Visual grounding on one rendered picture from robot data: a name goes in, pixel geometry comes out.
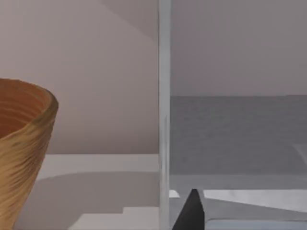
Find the brown woven basket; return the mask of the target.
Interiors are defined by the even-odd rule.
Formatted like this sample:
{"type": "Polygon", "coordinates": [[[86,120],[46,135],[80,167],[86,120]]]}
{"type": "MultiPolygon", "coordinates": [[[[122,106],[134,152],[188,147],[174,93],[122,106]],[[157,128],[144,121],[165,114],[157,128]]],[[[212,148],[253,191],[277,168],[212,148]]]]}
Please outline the brown woven basket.
{"type": "Polygon", "coordinates": [[[0,78],[0,230],[13,230],[34,186],[58,108],[49,90],[0,78]]]}

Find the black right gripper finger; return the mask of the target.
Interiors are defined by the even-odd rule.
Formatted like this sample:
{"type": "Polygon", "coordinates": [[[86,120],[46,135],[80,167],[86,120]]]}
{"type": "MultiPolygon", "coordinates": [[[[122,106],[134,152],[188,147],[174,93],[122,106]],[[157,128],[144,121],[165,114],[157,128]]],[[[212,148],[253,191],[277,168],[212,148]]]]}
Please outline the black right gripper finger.
{"type": "Polygon", "coordinates": [[[197,189],[191,190],[172,230],[205,230],[205,212],[197,189]]]}

